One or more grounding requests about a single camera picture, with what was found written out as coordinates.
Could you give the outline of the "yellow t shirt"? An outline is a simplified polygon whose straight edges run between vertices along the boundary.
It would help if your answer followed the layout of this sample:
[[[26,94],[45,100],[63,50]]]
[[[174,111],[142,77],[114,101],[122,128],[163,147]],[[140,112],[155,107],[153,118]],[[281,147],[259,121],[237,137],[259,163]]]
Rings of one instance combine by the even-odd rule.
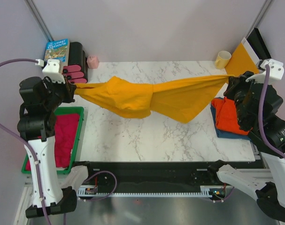
[[[188,123],[211,102],[228,78],[210,75],[148,84],[114,76],[103,83],[77,84],[75,94],[123,118],[143,119],[157,112]]]

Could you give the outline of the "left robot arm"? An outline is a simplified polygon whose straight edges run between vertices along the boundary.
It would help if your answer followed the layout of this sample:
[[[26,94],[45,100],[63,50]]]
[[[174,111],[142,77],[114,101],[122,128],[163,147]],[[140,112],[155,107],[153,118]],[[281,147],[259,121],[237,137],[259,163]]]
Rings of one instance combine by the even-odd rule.
[[[33,183],[32,205],[27,218],[72,212],[77,196],[71,187],[60,188],[55,165],[55,110],[61,103],[74,102],[76,86],[51,78],[30,77],[20,84],[20,106],[17,130],[25,142]]]

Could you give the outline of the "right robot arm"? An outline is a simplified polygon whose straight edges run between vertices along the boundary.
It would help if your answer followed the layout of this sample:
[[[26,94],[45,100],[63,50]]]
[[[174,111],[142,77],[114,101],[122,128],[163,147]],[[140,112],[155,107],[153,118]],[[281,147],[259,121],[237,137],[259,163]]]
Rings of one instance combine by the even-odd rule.
[[[272,181],[257,180],[219,160],[207,172],[211,184],[227,183],[252,197],[268,217],[285,223],[285,121],[276,113],[283,103],[272,85],[248,80],[253,73],[229,77],[224,96],[234,101],[239,128],[266,161]]]

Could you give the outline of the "black pink drawer unit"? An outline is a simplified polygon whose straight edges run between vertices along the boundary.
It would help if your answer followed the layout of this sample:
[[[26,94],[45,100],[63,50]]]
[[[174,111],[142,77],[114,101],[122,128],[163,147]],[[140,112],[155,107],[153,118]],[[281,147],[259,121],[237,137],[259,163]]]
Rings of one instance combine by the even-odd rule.
[[[69,83],[87,83],[88,65],[83,46],[80,42],[71,42],[68,65],[63,67],[63,75]]]

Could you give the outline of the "green plastic tray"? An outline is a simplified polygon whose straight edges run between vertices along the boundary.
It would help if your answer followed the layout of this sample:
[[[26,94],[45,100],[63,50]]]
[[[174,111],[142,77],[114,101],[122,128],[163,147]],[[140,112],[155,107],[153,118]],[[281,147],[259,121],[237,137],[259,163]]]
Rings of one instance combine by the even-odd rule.
[[[84,121],[84,108],[83,107],[59,107],[57,108],[54,112],[49,112],[46,114],[41,114],[39,116],[34,117],[34,119],[38,120],[35,124],[38,126],[38,130],[35,131],[33,134],[28,135],[28,137],[33,137],[33,138],[38,138],[41,139],[42,134],[46,134],[47,137],[50,137],[51,134],[54,134],[54,139],[55,139],[55,123],[56,123],[56,116],[58,115],[65,115],[65,114],[79,114],[79,123],[77,127],[77,133],[74,141],[74,146],[71,152],[71,157],[70,157],[70,164],[69,167],[67,168],[57,168],[56,171],[57,174],[68,174],[71,171],[72,165],[75,162],[76,155],[77,155],[77,149],[78,149],[78,143],[80,140],[80,135],[81,135],[81,129],[82,129],[82,124]]]

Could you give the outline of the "orange folded t shirt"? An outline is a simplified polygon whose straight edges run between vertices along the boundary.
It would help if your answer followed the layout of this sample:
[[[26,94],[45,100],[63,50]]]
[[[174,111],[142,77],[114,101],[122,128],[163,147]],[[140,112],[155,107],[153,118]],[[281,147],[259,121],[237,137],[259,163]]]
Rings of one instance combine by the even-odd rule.
[[[237,135],[248,135],[248,131],[243,131],[239,128],[236,108],[233,100],[226,97],[214,98],[211,105],[216,110],[215,125],[221,131],[230,132]]]

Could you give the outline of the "orange padded envelope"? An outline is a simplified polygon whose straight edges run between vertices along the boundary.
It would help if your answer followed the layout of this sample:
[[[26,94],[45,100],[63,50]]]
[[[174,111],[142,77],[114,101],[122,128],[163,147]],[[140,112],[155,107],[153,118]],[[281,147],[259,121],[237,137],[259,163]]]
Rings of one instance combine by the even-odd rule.
[[[252,61],[242,43],[240,43],[233,52],[231,59],[225,66],[225,71],[228,75],[233,76],[242,75],[246,71],[251,71],[254,74],[259,73],[258,68]]]

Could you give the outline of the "small pink cube box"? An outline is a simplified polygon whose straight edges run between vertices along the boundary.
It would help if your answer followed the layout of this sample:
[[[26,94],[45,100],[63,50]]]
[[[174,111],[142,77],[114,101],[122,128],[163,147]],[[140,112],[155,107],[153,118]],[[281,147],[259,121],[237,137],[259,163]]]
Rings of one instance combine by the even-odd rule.
[[[96,56],[88,56],[86,62],[90,69],[97,69],[99,66],[99,60]]]

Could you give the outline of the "pink crumpled t shirt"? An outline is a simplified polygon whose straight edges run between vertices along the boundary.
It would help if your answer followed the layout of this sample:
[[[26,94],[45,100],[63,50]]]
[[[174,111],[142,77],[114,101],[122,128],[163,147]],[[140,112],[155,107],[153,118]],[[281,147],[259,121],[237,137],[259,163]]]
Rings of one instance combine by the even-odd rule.
[[[57,168],[67,168],[77,133],[80,115],[65,114],[56,116],[54,157]]]

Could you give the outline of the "white grey envelope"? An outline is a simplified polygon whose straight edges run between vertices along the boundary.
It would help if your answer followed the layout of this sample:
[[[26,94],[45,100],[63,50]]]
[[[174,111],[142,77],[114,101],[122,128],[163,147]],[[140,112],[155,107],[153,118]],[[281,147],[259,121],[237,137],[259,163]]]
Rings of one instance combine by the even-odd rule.
[[[245,37],[242,39],[241,43],[244,46],[246,52],[248,53],[253,63],[257,64],[260,61],[260,59],[258,58],[257,54],[255,53],[255,51],[253,50],[253,48],[251,47],[251,45],[249,44],[249,42]]]

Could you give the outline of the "blue treehouse book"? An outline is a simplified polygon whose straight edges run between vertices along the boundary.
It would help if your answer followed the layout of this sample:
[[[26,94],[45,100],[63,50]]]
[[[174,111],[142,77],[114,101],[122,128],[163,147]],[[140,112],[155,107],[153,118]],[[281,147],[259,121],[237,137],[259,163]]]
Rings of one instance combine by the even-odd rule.
[[[69,47],[70,42],[67,38],[48,42],[45,49],[44,67],[49,59],[60,60],[62,68],[67,66],[69,61]]]

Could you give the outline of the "yellow mug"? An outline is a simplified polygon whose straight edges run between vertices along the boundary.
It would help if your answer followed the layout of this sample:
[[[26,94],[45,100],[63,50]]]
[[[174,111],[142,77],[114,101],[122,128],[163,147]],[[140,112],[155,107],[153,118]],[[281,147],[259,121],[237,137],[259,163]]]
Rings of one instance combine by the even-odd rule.
[[[217,69],[223,69],[229,63],[232,55],[228,51],[220,51],[215,60],[215,67]]]

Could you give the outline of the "blue folded t shirt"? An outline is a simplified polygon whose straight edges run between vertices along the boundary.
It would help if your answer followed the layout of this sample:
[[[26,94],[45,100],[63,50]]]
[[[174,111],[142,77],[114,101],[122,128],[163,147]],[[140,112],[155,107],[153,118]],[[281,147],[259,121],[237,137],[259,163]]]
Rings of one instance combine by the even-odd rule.
[[[218,138],[241,139],[241,140],[250,141],[250,139],[246,135],[239,135],[239,134],[231,133],[231,132],[228,132],[228,131],[222,131],[222,130],[218,129],[216,127],[216,109],[211,105],[210,106],[210,110],[211,110],[211,114],[212,114],[212,118],[213,118],[214,128],[215,128],[215,131],[216,131],[216,136]]]

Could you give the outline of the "black folder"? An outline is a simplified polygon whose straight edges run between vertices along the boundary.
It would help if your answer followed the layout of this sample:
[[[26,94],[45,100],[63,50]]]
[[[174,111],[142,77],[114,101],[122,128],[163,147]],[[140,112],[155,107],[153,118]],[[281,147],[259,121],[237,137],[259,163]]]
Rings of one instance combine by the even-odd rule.
[[[258,28],[254,28],[246,39],[259,59],[261,60],[271,59],[271,54],[268,51],[268,48]]]

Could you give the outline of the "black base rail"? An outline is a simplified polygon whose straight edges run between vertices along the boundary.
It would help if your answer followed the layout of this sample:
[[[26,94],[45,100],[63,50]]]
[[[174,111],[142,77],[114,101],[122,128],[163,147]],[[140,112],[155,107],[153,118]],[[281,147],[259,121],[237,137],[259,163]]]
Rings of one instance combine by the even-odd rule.
[[[74,162],[84,165],[89,176],[102,171],[97,179],[88,184],[97,184],[98,193],[192,193],[201,186],[222,185],[212,171],[226,162]]]

